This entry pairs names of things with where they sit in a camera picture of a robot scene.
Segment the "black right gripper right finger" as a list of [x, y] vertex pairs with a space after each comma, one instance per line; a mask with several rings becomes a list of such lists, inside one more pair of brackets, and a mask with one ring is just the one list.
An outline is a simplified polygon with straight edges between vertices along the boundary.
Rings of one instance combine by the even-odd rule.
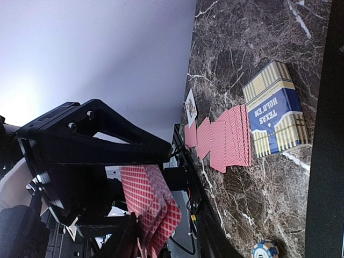
[[115, 228], [115, 232], [94, 254], [94, 257], [137, 257], [138, 254], [138, 223], [135, 213], [122, 216], [123, 222]]

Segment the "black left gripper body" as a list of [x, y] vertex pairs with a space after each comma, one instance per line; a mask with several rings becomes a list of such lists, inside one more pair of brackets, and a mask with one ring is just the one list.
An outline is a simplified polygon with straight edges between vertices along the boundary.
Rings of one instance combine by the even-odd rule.
[[43, 199], [61, 223], [77, 221], [82, 234], [112, 233], [124, 220], [105, 212], [123, 189], [96, 161], [104, 145], [90, 130], [39, 128], [37, 121], [20, 128], [1, 121], [1, 208], [27, 205], [26, 185], [38, 177]]

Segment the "red card deck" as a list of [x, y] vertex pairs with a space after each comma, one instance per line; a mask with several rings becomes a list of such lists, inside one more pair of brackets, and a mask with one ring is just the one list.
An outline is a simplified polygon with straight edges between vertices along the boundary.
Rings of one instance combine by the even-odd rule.
[[181, 212], [157, 165], [123, 166], [120, 177], [129, 213], [139, 223], [142, 257], [158, 257], [181, 222]]

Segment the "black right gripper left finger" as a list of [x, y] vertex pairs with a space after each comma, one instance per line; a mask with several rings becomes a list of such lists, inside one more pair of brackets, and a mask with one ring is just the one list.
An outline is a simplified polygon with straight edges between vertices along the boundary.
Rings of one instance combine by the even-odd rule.
[[169, 160], [171, 144], [99, 99], [66, 102], [21, 127], [24, 156], [37, 164], [121, 166]]

